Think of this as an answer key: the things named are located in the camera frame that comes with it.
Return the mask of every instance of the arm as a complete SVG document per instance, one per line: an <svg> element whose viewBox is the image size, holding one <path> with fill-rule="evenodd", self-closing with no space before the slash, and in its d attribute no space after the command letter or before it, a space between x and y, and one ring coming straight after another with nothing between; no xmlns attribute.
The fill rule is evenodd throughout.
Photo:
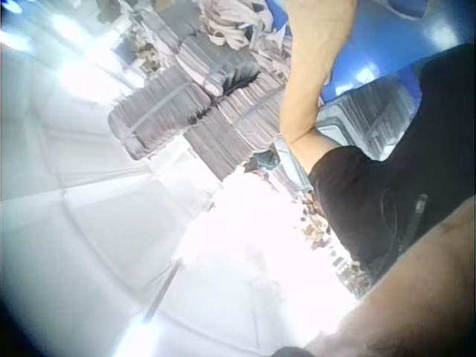
<svg viewBox="0 0 476 357"><path fill-rule="evenodd" d="M291 75L280 113L280 131L306 172L337 147L315 129L318 97L335 57L347 41L356 0L290 0Z"/></svg>
<svg viewBox="0 0 476 357"><path fill-rule="evenodd" d="M409 356L452 356L474 326L474 234L473 197L382 278L342 322L334 344L352 338L358 349L398 346ZM307 348L321 356L316 344Z"/></svg>

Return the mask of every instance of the blue panel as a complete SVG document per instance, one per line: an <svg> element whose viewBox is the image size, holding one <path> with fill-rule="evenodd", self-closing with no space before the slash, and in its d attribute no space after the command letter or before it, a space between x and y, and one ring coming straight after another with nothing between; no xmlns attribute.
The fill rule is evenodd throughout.
<svg viewBox="0 0 476 357"><path fill-rule="evenodd" d="M273 5L270 10L279 28L287 16ZM331 81L323 89L324 100L331 101L346 90L473 41L474 23L475 4L471 0L430 1L424 18L415 21L403 19L374 1L359 1L353 33L335 61Z"/></svg>

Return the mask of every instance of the black garment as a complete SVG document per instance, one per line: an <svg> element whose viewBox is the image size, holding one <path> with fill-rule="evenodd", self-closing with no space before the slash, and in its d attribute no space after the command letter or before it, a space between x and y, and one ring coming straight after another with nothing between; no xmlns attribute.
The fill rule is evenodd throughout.
<svg viewBox="0 0 476 357"><path fill-rule="evenodd" d="M407 232L420 195L428 201L412 242L475 194L475 47L428 62L420 85L421 106L387 160L340 147L309 175L332 229L374 281L392 242Z"/></svg>

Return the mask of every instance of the skin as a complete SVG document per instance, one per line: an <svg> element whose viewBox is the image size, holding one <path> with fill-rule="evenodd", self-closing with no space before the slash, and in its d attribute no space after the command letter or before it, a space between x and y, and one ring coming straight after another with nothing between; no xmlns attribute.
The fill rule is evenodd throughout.
<svg viewBox="0 0 476 357"><path fill-rule="evenodd" d="M350 34L356 5L356 0L286 4L294 38L280 130L308 173L337 147L314 124L318 97ZM473 198L422 238L349 314L331 338L340 347L323 354L316 340L307 350L316 356L397 356L368 349L383 343L408 351L401 356L452 356L445 353L474 325L474 220Z"/></svg>

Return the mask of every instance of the person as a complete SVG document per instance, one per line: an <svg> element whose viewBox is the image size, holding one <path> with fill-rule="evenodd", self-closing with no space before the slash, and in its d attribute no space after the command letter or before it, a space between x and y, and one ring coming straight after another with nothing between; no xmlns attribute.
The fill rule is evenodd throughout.
<svg viewBox="0 0 476 357"><path fill-rule="evenodd" d="M357 0L286 3L292 65L280 131L330 227L375 284L402 252L475 194L475 47L430 59L422 102L384 161L315 129L318 97L353 26Z"/></svg>
<svg viewBox="0 0 476 357"><path fill-rule="evenodd" d="M272 357L475 356L475 198L434 227L341 322Z"/></svg>

